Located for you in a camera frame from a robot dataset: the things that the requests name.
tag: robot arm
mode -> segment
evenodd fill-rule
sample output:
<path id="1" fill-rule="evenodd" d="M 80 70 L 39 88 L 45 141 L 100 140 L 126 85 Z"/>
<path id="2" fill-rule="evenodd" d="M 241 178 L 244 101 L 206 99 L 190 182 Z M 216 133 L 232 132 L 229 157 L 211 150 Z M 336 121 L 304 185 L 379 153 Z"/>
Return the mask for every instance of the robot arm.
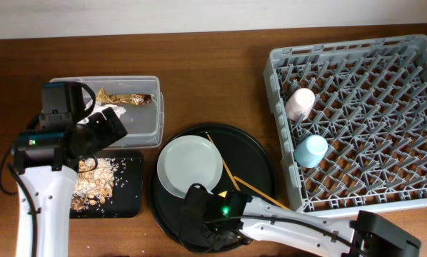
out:
<path id="1" fill-rule="evenodd" d="M 85 109 L 82 89 L 93 104 Z M 79 159 L 123 138 L 127 131 L 112 108 L 91 114 L 94 92 L 85 84 L 44 84 L 41 130 L 19 134 L 8 165 L 19 186 L 18 257 L 67 256 L 69 209 Z M 78 124 L 88 115 L 89 122 Z"/>
<path id="2" fill-rule="evenodd" d="M 355 233 L 355 230 L 349 226 L 350 219 L 317 218 L 294 211 L 287 211 L 258 197 L 252 197 L 251 202 L 246 204 L 243 214 L 300 221 L 325 231 L 331 231 L 350 242 L 352 242 Z M 250 218 L 242 218 L 241 222 L 243 225 L 239 232 L 254 240 L 278 242 L 319 256 L 341 256 L 342 253 L 350 251 L 350 247 L 339 243 L 337 240 L 332 240 L 329 236 L 324 236 L 312 228 L 298 224 Z"/>
<path id="3" fill-rule="evenodd" d="M 417 238 L 374 213 L 360 211 L 356 221 L 318 218 L 237 191 L 213 195 L 199 184 L 186 194 L 182 216 L 202 221 L 218 237 L 243 244 L 273 241 L 319 256 L 414 257 L 421 247 Z"/>

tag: food wrapper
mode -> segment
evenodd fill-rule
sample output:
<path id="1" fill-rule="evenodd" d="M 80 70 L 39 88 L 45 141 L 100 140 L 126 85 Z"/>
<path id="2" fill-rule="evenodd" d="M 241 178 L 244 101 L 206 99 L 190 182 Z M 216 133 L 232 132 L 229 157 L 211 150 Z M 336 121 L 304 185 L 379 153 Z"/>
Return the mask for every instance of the food wrapper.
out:
<path id="1" fill-rule="evenodd" d="M 99 89 L 96 93 L 96 101 L 106 104 L 132 104 L 135 106 L 141 106 L 144 104 L 151 103 L 151 95 L 146 94 L 127 94 L 127 95 L 111 95 Z"/>

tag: green indicator light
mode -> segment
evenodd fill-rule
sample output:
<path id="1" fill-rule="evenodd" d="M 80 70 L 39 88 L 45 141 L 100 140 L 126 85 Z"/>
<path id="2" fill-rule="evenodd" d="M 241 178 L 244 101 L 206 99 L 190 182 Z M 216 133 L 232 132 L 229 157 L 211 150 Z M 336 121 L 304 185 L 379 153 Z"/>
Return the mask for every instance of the green indicator light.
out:
<path id="1" fill-rule="evenodd" d="M 224 215 L 224 216 L 227 216 L 227 215 L 228 215 L 228 213 L 229 213 L 229 207 L 228 207 L 228 206 L 224 206 L 224 207 L 221 209 L 221 212 L 223 212 L 223 215 Z"/>

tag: white plate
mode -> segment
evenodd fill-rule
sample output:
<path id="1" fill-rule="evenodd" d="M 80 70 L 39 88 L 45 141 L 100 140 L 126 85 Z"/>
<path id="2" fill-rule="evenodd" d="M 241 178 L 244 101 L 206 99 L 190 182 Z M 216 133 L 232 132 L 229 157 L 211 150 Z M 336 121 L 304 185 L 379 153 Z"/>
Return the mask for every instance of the white plate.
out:
<path id="1" fill-rule="evenodd" d="M 163 149 L 156 169 L 164 188 L 184 198 L 193 183 L 212 190 L 220 181 L 223 162 L 220 152 L 209 140 L 200 136 L 181 136 Z"/>

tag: black cutting board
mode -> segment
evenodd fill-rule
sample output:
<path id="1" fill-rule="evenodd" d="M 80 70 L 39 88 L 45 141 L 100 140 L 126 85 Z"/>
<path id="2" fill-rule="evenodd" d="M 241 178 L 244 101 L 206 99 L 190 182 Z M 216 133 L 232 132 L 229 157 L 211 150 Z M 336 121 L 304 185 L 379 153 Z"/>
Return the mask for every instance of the black cutting board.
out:
<path id="1" fill-rule="evenodd" d="M 101 203 L 101 206 L 97 203 L 81 211 L 71 209 L 70 218 L 131 218 L 137 215 L 141 210 L 142 199 L 142 154 L 135 150 L 105 150 L 98 152 L 96 157 L 115 159 L 113 162 L 119 167 L 114 175 L 121 178 L 124 186 L 117 182 L 117 186 L 112 189 L 112 197 L 106 200 L 106 203 Z"/>
<path id="2" fill-rule="evenodd" d="M 228 165 L 234 176 L 242 178 L 260 191 L 275 198 L 276 177 L 275 168 L 264 147 L 252 136 L 239 128 L 223 124 L 205 124 L 189 128 L 174 136 L 172 140 L 179 136 L 196 135 L 207 138 L 206 131 L 211 136 L 215 146 L 220 151 L 221 156 Z M 161 185 L 157 172 L 156 162 L 153 172 L 149 176 L 149 186 L 147 196 L 152 214 L 163 231 L 173 240 L 179 242 L 179 219 L 182 207 L 182 198 L 170 194 Z M 244 193 L 257 196 L 252 190 L 238 183 Z M 223 169 L 221 179 L 212 190 L 213 193 L 234 190 L 228 174 Z M 203 229 L 193 233 L 184 232 L 184 240 L 191 248 L 204 250 L 211 245 L 211 233 Z M 228 251 L 241 246 L 236 240 L 227 241 L 218 251 Z"/>

